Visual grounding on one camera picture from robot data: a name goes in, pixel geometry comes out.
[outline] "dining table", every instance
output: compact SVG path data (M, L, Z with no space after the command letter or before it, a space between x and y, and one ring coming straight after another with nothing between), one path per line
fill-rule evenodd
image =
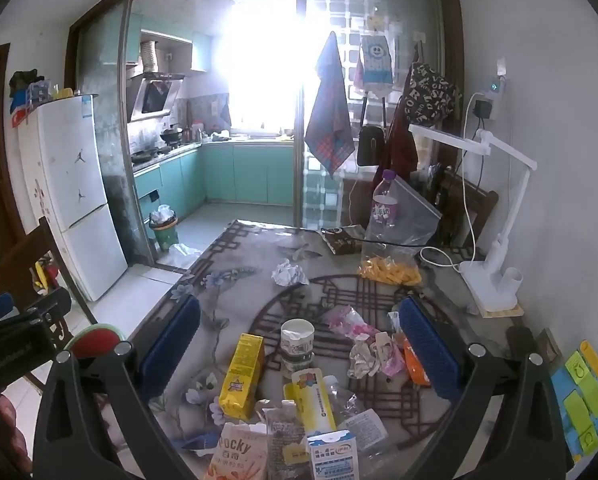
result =
M471 254L471 250L455 249L452 257L458 262L470 259ZM418 261L420 284L388 285L359 275L364 257L360 253L333 254L316 231L235 220L189 269L181 269L181 278L129 340L140 358L186 299L194 296L199 301L199 327L163 394L148 402L159 426L195 476L204 478L225 421L217 415L217 397L242 333L262 336L265 343L265 366L256 398L280 402L288 380L279 355L280 327L289 319L310 321L315 328L312 366L324 375L335 375L366 409L372 408L380 416L394 444L396 474L412 465L453 407L433 388L415 384L405 370L392 378L381 372L361 379L348 377L353 342L333 333L323 315L349 305L365 322L390 333L388 312L415 294L430 316L454 326L466 345L477 342L495 356L510 356L506 330L521 319L481 316L454 269ZM275 282L272 273L286 259L301 267L308 285ZM498 399L493 397L475 438L475 451L471 448L462 468L470 470L476 464L497 412ZM141 475L110 406L103 405L102 416L122 465Z

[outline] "tile floor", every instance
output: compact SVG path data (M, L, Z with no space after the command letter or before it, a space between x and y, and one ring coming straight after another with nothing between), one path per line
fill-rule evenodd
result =
M98 322L112 324L125 336L129 336L180 277L176 272L134 265L103 297L90 304L90 310ZM76 305L66 316L66 321L75 335L90 325ZM32 373L45 382L51 365L51 362L47 362ZM25 436L28 454L32 456L34 428L41 395L23 378L10 384L4 394L16 408L16 426Z
M179 242L205 251L236 219L292 225L293 209L290 206L207 203L177 225ZM159 263L165 263L165 258L159 259Z

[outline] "refrigerator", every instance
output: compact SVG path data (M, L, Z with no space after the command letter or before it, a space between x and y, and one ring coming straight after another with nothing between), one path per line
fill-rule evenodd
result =
M92 96L42 104L17 128L32 211L48 219L83 295L98 300L128 265L101 177Z

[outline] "plaid towel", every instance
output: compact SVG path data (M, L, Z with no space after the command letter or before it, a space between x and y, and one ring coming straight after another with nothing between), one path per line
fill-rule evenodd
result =
M343 70L334 32L330 33L321 51L317 74L321 84L306 128L305 143L332 177L350 153L355 151Z

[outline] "yellow container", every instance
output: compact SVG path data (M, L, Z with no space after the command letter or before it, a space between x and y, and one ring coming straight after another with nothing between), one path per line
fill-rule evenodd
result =
M263 360L263 338L241 334L219 395L223 413L241 420L250 418Z
M306 436L335 431L337 427L321 370L319 368L300 370L293 374L292 381L294 385L292 393L301 414Z

